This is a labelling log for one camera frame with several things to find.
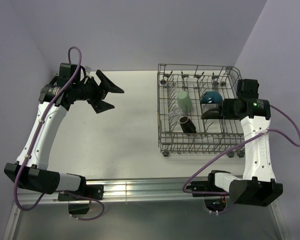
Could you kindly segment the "blue bowl with tan interior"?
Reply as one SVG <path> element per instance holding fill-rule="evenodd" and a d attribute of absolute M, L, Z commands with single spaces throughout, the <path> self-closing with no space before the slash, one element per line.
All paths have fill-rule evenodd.
<path fill-rule="evenodd" d="M 200 99 L 201 104 L 220 104 L 222 101 L 223 97 L 217 91 L 205 91 Z"/>

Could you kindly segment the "light green cup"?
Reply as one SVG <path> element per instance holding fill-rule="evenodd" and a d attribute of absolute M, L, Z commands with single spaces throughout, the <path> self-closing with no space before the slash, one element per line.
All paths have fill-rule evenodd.
<path fill-rule="evenodd" d="M 177 94 L 178 107 L 183 111 L 191 111 L 193 109 L 192 100 L 186 91 L 180 91 Z"/>

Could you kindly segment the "dark brown mug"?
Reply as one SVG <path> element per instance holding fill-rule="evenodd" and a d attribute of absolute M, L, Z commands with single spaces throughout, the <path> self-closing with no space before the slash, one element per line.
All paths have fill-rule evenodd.
<path fill-rule="evenodd" d="M 179 124 L 182 129 L 182 132 L 186 135 L 194 135 L 197 133 L 196 126 L 191 121 L 191 119 L 184 115 L 179 119 Z"/>

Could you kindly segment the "clear drinking glass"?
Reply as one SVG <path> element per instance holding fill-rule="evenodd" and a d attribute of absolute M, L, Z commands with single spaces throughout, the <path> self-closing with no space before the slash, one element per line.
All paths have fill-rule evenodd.
<path fill-rule="evenodd" d="M 168 120 L 169 121 L 174 121 L 175 119 L 178 120 L 183 115 L 183 113 L 184 112 L 182 111 L 181 108 L 175 107 L 168 113 Z"/>

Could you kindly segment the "black square floral plate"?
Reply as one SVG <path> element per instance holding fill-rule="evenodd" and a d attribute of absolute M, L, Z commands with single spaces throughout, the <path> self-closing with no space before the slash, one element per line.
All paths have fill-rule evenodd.
<path fill-rule="evenodd" d="M 220 120 L 223 119 L 223 110 L 222 106 L 218 105 L 212 108 L 209 108 L 207 111 L 202 113 L 202 120 Z"/>

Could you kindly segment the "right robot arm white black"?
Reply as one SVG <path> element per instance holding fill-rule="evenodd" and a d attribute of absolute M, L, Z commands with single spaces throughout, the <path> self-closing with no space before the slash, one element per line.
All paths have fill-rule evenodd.
<path fill-rule="evenodd" d="M 235 204 L 266 207 L 283 193 L 272 169 L 268 128 L 271 108 L 260 99 L 256 79 L 240 79 L 236 98 L 225 99 L 222 115 L 238 119 L 243 129 L 245 166 L 242 178 L 227 171 L 213 170 L 208 175 L 207 191 L 212 195 L 228 193 Z"/>

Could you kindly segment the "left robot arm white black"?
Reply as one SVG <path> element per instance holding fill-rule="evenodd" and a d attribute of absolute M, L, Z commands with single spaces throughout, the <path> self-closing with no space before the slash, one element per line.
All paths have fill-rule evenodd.
<path fill-rule="evenodd" d="M 96 76 L 81 78 L 85 70 L 72 63 L 61 63 L 59 74 L 45 85 L 39 97 L 37 119 L 21 154 L 15 163 L 7 163 L 4 173 L 20 189 L 43 194 L 69 191 L 76 200 L 86 197 L 86 179 L 75 174 L 49 171 L 49 157 L 57 131 L 70 106 L 87 101 L 99 114 L 114 109 L 104 101 L 108 93 L 122 94 L 124 90 L 111 82 L 100 70 Z"/>

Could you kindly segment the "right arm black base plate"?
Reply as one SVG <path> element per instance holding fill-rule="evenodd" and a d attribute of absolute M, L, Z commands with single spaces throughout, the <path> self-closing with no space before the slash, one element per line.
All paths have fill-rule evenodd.
<path fill-rule="evenodd" d="M 205 207 L 213 213 L 223 212 L 226 209 L 227 201 L 226 194 L 222 188 L 214 186 L 209 180 L 192 181 L 187 185 L 186 190 L 190 190 L 194 198 L 207 197 L 204 199 Z"/>

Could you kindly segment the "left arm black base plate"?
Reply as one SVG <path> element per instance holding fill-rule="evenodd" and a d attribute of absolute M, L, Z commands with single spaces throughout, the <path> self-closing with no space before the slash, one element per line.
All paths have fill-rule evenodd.
<path fill-rule="evenodd" d="M 83 190 L 63 191 L 58 193 L 57 200 L 59 202 L 68 202 L 68 212 L 72 216 L 87 215 L 90 210 L 93 210 L 92 204 L 100 205 L 101 216 L 105 211 L 105 206 L 101 202 L 104 194 L 104 185 L 87 185 Z"/>

